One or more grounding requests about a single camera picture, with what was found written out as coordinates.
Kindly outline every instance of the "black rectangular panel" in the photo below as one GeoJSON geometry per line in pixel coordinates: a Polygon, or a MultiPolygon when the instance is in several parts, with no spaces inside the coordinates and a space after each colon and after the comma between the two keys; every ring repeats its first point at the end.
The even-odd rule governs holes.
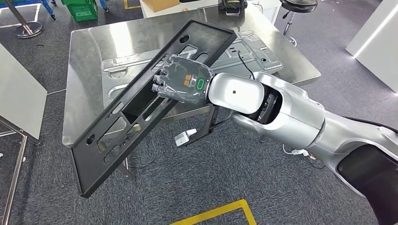
{"type": "Polygon", "coordinates": [[[208,58],[204,64],[211,66],[235,39],[234,31],[205,22],[190,20],[181,28],[73,145],[73,164],[82,197],[90,197],[176,105],[176,101],[160,98],[151,91],[156,64],[190,45],[198,50],[191,59],[206,53],[208,58]],[[125,129],[107,143],[99,142],[120,118],[126,122],[125,129]]]}

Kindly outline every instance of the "metal table top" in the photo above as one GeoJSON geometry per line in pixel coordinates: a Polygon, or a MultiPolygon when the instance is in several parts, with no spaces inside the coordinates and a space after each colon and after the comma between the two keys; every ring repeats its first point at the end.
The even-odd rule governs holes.
{"type": "MultiPolygon", "coordinates": [[[[245,14],[226,16],[217,7],[119,22],[71,33],[62,143],[71,147],[104,110],[101,63],[136,53],[161,49],[190,19],[241,32],[254,31],[277,55],[283,69],[274,75],[298,86],[315,82],[321,73],[249,4],[245,14]]],[[[207,107],[177,104],[164,122],[207,112],[207,107]]]]}

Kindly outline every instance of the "gray carpet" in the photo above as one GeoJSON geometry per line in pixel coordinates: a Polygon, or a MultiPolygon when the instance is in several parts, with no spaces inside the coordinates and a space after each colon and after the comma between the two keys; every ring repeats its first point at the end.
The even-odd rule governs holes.
{"type": "MultiPolygon", "coordinates": [[[[26,21],[34,21],[37,6],[18,7],[18,12],[26,21]]],[[[0,26],[17,24],[19,21],[13,16],[9,9],[3,9],[0,13],[0,26]]]]}
{"type": "MultiPolygon", "coordinates": [[[[42,10],[46,30],[19,40],[13,28],[0,29],[2,43],[49,92],[64,89],[72,30],[140,18],[110,0],[112,14],[98,22],[75,23],[64,6],[57,21],[42,10]]],[[[322,78],[304,87],[309,95],[338,114],[398,127],[398,97],[344,50],[375,10],[377,0],[319,2],[311,14],[297,15],[290,34],[298,49],[321,71],[322,78]]],[[[281,19],[280,30],[287,21],[281,19]]],[[[69,150],[61,144],[65,93],[48,96],[42,143],[27,146],[27,160],[15,196],[11,224],[169,224],[246,199],[258,224],[376,224],[367,201],[341,185],[328,170],[286,155],[273,140],[227,122],[211,136],[177,149],[173,137],[198,127],[205,115],[157,126],[129,156],[136,181],[116,171],[90,199],[77,195],[69,150]]],[[[0,210],[10,184],[18,149],[16,137],[1,138],[0,210]]],[[[242,210],[200,224],[245,224],[242,210]]]]}

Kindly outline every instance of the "stool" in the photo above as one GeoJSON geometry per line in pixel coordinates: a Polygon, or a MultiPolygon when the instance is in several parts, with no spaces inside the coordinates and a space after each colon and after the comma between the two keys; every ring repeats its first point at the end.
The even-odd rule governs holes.
{"type": "Polygon", "coordinates": [[[291,12],[290,19],[286,24],[283,35],[288,39],[290,43],[292,43],[295,47],[297,46],[297,42],[291,36],[286,35],[290,25],[293,23],[293,17],[295,13],[310,13],[315,10],[318,6],[318,0],[280,0],[282,3],[282,7],[288,10],[282,18],[286,18],[287,15],[291,12]]]}

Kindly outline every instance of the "robot finger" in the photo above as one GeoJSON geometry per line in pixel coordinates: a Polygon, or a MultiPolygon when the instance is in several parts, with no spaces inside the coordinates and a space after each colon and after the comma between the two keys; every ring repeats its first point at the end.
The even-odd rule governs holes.
{"type": "Polygon", "coordinates": [[[173,55],[171,55],[170,57],[166,57],[165,60],[164,60],[165,64],[167,64],[167,65],[172,64],[172,63],[173,63],[173,60],[174,60],[176,57],[177,57],[176,54],[173,54],[173,55]]]}
{"type": "Polygon", "coordinates": [[[159,67],[162,75],[167,75],[170,70],[170,64],[163,64],[159,67]]]}
{"type": "Polygon", "coordinates": [[[155,76],[153,76],[153,81],[155,82],[155,83],[157,83],[157,84],[159,84],[159,85],[162,85],[162,84],[164,84],[164,80],[163,80],[163,75],[155,75],[155,76]]]}
{"type": "Polygon", "coordinates": [[[166,93],[166,87],[160,86],[157,84],[152,84],[152,91],[158,92],[159,94],[165,94],[166,93]]]}

